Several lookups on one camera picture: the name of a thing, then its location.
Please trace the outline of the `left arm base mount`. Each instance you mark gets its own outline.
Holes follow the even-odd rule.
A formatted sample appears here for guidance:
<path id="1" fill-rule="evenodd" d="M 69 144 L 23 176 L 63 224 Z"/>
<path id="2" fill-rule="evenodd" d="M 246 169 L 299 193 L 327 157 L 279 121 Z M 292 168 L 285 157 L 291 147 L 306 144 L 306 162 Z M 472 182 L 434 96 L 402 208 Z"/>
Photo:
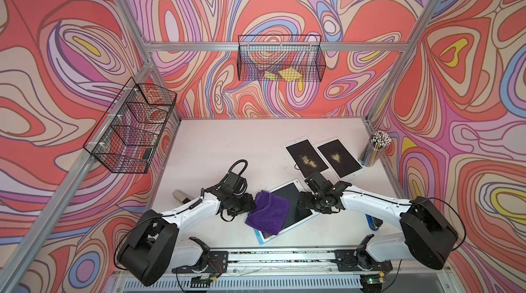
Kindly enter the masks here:
<path id="1" fill-rule="evenodd" d="M 190 237 L 177 243 L 168 269 L 175 273 L 209 273 L 220 275 L 227 272 L 228 252 L 213 251 L 204 241 Z"/>

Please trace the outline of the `purple microfiber cloth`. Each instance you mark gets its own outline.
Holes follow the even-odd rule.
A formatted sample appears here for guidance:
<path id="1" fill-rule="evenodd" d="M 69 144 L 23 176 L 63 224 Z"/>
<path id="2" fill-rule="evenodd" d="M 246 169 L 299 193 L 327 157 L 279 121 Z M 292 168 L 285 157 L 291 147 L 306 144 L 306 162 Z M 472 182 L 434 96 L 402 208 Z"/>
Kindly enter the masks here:
<path id="1" fill-rule="evenodd" d="M 261 191 L 256 194 L 255 204 L 256 208 L 249 213 L 245 224 L 264 234 L 278 235 L 288 216 L 290 201 Z"/>

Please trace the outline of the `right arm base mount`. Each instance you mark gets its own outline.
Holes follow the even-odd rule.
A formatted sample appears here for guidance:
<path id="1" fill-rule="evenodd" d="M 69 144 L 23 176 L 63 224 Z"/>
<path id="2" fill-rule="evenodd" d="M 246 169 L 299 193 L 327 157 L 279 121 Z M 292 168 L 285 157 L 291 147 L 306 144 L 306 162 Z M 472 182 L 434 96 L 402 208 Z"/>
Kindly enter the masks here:
<path id="1" fill-rule="evenodd" d="M 367 244 L 374 237 L 366 235 L 355 249 L 335 250 L 335 259 L 330 262 L 337 265 L 341 272 L 384 272 L 393 270 L 391 261 L 377 262 L 366 251 Z"/>

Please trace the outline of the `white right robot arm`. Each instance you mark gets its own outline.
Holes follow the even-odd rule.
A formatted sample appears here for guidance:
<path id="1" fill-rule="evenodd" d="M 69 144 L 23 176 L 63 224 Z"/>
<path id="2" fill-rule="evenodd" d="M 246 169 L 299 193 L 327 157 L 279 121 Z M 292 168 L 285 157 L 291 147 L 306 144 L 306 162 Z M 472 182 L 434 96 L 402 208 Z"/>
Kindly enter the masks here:
<path id="1" fill-rule="evenodd" d="M 361 212 L 399 230 L 389 235 L 371 234 L 362 240 L 353 257 L 364 271 L 390 260 L 416 260 L 427 268 L 441 270 L 459 238 L 453 225 L 425 197 L 385 197 L 348 182 L 332 184 L 320 173 L 313 173 L 305 182 L 310 191 L 299 193 L 298 208 L 320 214 Z"/>

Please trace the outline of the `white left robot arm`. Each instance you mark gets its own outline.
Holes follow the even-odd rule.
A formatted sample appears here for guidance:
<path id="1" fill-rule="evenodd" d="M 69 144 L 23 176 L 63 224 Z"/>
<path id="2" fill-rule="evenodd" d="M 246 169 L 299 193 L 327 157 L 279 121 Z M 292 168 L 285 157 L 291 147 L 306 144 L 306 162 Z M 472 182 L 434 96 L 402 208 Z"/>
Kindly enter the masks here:
<path id="1" fill-rule="evenodd" d="M 235 219 L 254 208 L 247 180 L 228 172 L 218 184 L 179 208 L 146 211 L 121 245 L 116 261 L 146 287 L 167 271 L 183 267 L 204 271 L 210 264 L 210 247 L 196 237 L 179 244 L 178 236 L 216 215 Z"/>

